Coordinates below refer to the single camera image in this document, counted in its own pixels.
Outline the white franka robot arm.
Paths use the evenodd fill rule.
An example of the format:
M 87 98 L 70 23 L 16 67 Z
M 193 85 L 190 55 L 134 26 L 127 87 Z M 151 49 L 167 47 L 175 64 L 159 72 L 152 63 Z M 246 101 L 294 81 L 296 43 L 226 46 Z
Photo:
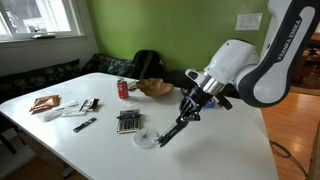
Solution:
M 195 86 L 181 101 L 178 128 L 198 121 L 201 108 L 229 83 L 246 104 L 257 108 L 286 97 L 296 61 L 319 23 L 320 0 L 269 0 L 268 9 L 272 19 L 260 55 L 253 44 L 230 39 L 202 72 L 186 71 Z

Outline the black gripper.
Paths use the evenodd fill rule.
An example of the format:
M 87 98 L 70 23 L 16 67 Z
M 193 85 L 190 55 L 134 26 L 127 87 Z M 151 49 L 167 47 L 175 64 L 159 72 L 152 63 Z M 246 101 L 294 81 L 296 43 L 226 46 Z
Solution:
M 199 112 L 211 99 L 211 94 L 204 92 L 198 85 L 194 85 L 181 100 L 180 114 L 176 119 L 177 127 L 183 129 L 189 121 L 200 121 Z

